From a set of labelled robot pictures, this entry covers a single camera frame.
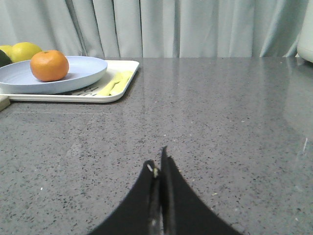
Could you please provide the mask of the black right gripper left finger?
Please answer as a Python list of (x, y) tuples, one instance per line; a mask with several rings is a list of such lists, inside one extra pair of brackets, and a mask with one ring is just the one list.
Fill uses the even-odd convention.
[(122, 203), (91, 235), (159, 235), (159, 170), (145, 161), (139, 177)]

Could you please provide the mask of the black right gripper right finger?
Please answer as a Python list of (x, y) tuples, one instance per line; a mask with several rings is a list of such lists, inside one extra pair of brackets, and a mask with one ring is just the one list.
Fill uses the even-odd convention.
[(238, 235), (194, 193), (166, 147), (161, 154), (160, 197), (166, 235)]

